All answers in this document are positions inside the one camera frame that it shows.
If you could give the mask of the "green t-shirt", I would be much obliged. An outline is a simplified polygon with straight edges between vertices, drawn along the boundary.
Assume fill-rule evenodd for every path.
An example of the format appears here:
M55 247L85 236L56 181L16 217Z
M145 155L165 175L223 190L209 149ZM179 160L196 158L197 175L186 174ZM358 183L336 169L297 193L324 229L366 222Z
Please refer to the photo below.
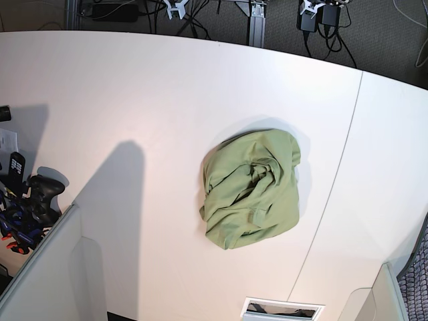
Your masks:
M236 249L295 227L300 159L297 140L284 130L254 130L222 142L203 163L206 238Z

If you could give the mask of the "black power adapter left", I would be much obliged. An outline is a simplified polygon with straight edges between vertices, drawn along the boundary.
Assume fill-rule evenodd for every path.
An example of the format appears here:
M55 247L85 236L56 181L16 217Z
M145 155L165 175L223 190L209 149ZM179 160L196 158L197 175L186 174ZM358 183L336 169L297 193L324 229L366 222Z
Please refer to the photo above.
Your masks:
M297 28L301 31L315 32L317 12L317 8L307 8L302 3L298 10Z

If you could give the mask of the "black power adapter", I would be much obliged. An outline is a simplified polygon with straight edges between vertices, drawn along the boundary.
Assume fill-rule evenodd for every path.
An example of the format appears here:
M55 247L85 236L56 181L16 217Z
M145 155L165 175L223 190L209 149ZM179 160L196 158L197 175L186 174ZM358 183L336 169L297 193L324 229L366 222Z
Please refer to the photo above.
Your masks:
M302 3L298 10L297 28L301 31L315 32L317 12L317 8L307 8Z
M326 4L322 7L321 24L337 27L340 20L341 8L337 5Z

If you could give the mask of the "black game controller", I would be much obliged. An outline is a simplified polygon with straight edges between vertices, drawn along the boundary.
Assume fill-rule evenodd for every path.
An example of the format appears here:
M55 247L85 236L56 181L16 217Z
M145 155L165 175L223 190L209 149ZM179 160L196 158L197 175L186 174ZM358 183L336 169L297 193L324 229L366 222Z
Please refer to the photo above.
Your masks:
M30 177L27 186L30 188L30 196L26 199L27 209L40 224L52 227L61 213L52 209L51 202L66 187L60 181L42 175Z

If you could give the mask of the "black power adapter right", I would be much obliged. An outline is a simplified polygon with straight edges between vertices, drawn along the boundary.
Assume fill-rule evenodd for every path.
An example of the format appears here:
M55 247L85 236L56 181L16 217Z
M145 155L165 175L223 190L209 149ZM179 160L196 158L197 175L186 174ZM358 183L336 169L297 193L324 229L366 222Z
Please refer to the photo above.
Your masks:
M341 8L337 5L326 4L322 7L321 24L337 27L340 20Z

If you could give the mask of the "grey partition panel left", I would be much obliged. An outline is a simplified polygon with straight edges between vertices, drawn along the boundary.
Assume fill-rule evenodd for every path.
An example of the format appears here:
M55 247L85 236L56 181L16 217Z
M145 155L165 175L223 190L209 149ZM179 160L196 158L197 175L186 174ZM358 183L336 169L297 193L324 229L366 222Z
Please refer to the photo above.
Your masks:
M107 320L102 251L71 206L1 295L2 320Z

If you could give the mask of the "grey partition panel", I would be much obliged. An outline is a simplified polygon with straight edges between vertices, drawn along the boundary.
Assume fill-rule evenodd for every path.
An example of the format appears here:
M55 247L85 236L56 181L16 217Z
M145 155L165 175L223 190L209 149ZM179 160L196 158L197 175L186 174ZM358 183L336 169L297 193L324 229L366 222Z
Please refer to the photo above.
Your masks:
M107 320L102 251L71 206L1 295L2 320Z
M384 263L371 288L351 293L339 320L409 320L392 265Z

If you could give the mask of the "black remote control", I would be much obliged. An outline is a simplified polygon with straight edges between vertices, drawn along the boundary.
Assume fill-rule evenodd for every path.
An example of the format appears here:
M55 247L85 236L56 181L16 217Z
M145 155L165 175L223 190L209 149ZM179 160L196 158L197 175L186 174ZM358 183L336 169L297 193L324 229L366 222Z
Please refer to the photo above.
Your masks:
M7 188L16 196L23 194L23 174L25 169L25 158L18 152L12 152L9 160Z

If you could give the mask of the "blue orange clamp tools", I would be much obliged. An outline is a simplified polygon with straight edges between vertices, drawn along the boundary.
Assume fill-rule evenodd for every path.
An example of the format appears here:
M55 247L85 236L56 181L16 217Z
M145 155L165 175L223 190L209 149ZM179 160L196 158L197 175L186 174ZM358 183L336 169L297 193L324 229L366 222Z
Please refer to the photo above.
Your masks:
M36 249L44 237L43 225L25 207L23 199L1 191L1 240L13 239L6 248L27 255Z

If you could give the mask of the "white paper sheet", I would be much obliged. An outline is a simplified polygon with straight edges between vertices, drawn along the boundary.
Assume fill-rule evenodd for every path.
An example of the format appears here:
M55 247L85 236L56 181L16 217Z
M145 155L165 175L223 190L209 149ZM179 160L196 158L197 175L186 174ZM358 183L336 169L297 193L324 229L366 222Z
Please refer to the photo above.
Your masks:
M1 152L6 153L12 153L12 152L18 152L18 140L17 140L17 133L6 130L6 129L0 129L0 149Z

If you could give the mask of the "grey partition panel right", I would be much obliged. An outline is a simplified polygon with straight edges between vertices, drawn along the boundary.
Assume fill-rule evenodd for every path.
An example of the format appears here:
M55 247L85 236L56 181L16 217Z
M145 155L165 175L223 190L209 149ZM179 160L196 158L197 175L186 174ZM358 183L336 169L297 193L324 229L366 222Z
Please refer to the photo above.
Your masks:
M384 263L371 288L351 293L339 320L409 320L392 265Z

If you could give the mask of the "aluminium frame post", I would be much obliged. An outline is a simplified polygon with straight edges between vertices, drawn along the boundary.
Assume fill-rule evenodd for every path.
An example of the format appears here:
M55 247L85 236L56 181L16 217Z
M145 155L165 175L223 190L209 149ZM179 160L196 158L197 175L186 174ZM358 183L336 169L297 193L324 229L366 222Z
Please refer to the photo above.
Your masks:
M264 48L266 7L269 1L235 1L235 4L248 17L247 44Z

